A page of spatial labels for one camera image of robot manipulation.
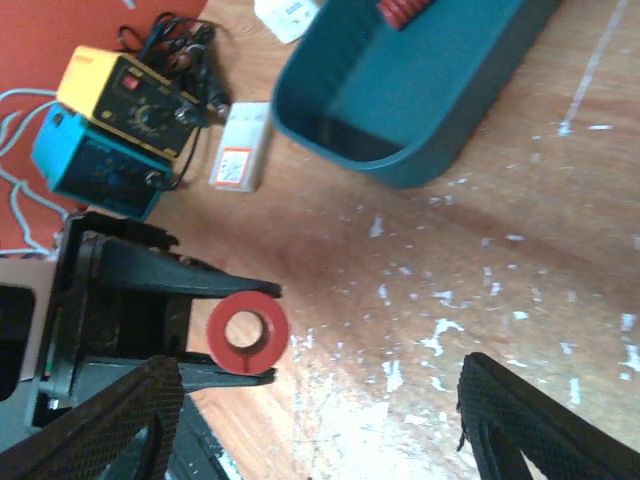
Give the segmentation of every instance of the white rope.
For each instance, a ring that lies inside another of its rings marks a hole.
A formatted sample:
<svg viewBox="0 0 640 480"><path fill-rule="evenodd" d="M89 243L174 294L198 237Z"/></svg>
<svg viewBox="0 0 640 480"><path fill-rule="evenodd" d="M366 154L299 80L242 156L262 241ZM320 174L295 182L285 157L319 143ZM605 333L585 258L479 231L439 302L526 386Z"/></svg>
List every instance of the white rope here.
<svg viewBox="0 0 640 480"><path fill-rule="evenodd" d="M51 97L51 96L55 96L55 94L56 92L54 90L40 90L40 89L34 89L34 88L16 88L16 89L8 90L4 93L1 93L0 102L11 95L41 95L41 96ZM11 136L9 141L4 145L4 147L2 147L2 149L0 149L0 158L6 155L7 152L9 152L15 146L15 144L18 142L18 140L24 133L24 130L27 128L27 126L31 122L31 120L33 120L33 118L42 110L50 108L55 103L56 103L55 100L46 102L40 105L39 107L35 108L32 112L30 112L24 118L24 120L20 122L18 129ZM9 131L9 125L19 114L20 112L11 113L0 123L0 146L3 145L7 137L7 132ZM22 229L24 243L32 247L31 249L0 250L0 255L3 255L3 256L24 255L24 254L30 254L30 253L46 255L51 253L49 250L47 250L42 245L38 244L35 240L33 240L33 238L31 238L31 228L29 227L29 224L24 218L24 215L20 210L20 206L18 205L18 193L22 191L22 193L24 193L31 200L57 212L58 214L60 214L63 221L67 218L67 216L69 215L69 212L67 212L67 210L65 210L61 206L56 205L55 203L47 200L46 198L32 191L29 188L29 184L26 181L19 180L18 178L11 175L6 170L4 170L2 166L0 166L0 178L3 178L4 180L6 180L7 182L13 185L13 189L11 190L11 195L9 196L9 205L11 206L11 211L13 212L13 216L15 217L16 221L20 225L20 228Z"/></svg>

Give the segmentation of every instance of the red switch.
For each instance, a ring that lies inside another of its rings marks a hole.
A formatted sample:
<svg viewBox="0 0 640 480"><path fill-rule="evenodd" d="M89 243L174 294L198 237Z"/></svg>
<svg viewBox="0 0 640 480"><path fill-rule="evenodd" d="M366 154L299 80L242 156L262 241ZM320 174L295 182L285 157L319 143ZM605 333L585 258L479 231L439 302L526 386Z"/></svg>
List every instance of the red switch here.
<svg viewBox="0 0 640 480"><path fill-rule="evenodd" d="M125 75L122 79L122 86L132 92L140 86L140 79L133 75Z"/></svg>

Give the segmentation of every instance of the red floor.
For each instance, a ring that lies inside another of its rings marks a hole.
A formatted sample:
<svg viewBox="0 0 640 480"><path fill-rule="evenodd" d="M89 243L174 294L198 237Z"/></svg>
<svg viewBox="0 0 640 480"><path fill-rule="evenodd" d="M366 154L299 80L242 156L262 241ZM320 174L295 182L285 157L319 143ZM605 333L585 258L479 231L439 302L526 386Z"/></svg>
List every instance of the red floor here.
<svg viewBox="0 0 640 480"><path fill-rule="evenodd" d="M121 24L129 24L146 34L159 13L174 11L198 16L205 3L206 0L136 0L137 8L129 10L122 0L4 2L3 28L0 30L0 92L18 87L55 90L77 45L117 48L117 31ZM22 115L10 130L13 132L26 113L46 100L45 97L11 97L0 104L0 119L21 110ZM35 192L72 209L75 207L73 202L48 194L29 157L44 115L43 112L34 119L19 143L0 159L0 164L13 175L27 180ZM22 231L9 208L10 192L10 185L0 179L0 249L24 246ZM19 203L32 229L32 237L44 247L50 247L52 234L62 225L60 216L22 194Z"/></svg>

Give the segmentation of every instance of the red ribbed object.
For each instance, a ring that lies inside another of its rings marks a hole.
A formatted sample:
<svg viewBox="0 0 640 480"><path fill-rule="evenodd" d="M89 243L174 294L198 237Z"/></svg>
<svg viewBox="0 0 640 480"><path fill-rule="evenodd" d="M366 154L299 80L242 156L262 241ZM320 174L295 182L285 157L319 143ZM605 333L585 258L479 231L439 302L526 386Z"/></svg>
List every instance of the red ribbed object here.
<svg viewBox="0 0 640 480"><path fill-rule="evenodd" d="M382 0L378 2L378 10L389 25L400 31L434 1Z"/></svg>

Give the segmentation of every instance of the wooden table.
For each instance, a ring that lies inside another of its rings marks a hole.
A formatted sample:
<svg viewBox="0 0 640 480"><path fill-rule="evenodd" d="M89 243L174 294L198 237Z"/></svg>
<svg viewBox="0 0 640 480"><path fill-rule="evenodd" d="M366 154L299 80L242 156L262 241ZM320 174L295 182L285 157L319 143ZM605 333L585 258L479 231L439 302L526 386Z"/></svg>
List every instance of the wooden table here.
<svg viewBox="0 0 640 480"><path fill-rule="evenodd" d="M293 47L251 0L203 15L232 37L234 97L268 100ZM189 188L150 221L186 254L285 286L277 383L195 395L246 478L477 478L470 448L455 451L472 351L640 450L638 24L637 2L565 2L453 168L421 189L276 134L257 193L216 192L221 127L208 131ZM195 307L195 350L212 306Z"/></svg>

